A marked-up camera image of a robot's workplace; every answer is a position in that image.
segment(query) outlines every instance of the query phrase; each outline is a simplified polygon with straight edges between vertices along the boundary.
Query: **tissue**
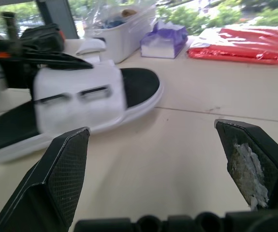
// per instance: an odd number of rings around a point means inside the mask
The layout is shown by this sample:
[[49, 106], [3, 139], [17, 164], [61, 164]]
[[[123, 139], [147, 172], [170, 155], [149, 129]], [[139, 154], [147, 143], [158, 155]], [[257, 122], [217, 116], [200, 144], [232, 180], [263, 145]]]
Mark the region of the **tissue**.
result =
[[185, 46], [187, 35], [184, 26], [159, 21], [141, 40], [141, 56], [175, 58]]

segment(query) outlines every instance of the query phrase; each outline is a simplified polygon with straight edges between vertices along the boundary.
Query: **slide sandal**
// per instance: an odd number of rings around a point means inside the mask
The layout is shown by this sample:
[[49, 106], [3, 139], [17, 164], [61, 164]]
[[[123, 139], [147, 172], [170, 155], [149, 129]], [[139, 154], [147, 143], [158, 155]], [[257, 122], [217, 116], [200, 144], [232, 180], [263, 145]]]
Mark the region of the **slide sandal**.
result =
[[42, 68], [33, 99], [0, 116], [0, 163], [46, 148], [71, 130], [114, 129], [151, 111], [163, 85], [147, 69], [94, 65], [88, 70]]

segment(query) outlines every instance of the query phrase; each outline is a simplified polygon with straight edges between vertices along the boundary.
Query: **red package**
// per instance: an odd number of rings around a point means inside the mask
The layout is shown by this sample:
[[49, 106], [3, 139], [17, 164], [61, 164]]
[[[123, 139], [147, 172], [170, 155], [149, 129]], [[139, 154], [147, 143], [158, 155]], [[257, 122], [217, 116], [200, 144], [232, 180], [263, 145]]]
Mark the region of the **red package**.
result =
[[278, 64], [278, 28], [205, 29], [188, 49], [190, 58]]

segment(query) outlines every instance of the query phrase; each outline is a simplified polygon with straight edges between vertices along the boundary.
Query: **table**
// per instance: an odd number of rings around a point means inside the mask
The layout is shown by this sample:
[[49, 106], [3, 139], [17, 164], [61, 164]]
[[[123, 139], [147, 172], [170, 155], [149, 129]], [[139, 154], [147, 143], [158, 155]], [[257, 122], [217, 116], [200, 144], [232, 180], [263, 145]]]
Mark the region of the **table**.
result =
[[[84, 218], [137, 220], [154, 214], [166, 219], [202, 211], [222, 216], [249, 209], [226, 171], [214, 120], [256, 124], [278, 143], [278, 67], [183, 56], [150, 59], [136, 53], [119, 65], [154, 70], [165, 83], [165, 95], [147, 116], [90, 137], [85, 182], [70, 231]], [[12, 96], [18, 102], [29, 97], [24, 91]], [[259, 104], [263, 99], [270, 104]], [[0, 210], [43, 153], [0, 165]]]

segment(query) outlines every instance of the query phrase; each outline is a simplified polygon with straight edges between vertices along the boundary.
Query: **white plastic bin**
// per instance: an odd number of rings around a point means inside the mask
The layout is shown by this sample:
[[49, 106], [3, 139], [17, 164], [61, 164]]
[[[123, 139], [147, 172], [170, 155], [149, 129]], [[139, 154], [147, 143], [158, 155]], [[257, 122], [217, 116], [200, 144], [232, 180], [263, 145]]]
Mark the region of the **white plastic bin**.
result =
[[86, 37], [104, 38], [106, 51], [104, 59], [112, 59], [115, 64], [122, 62], [140, 47], [144, 35], [152, 30], [152, 21], [156, 15], [156, 7], [138, 12], [126, 23], [110, 29], [87, 29]]

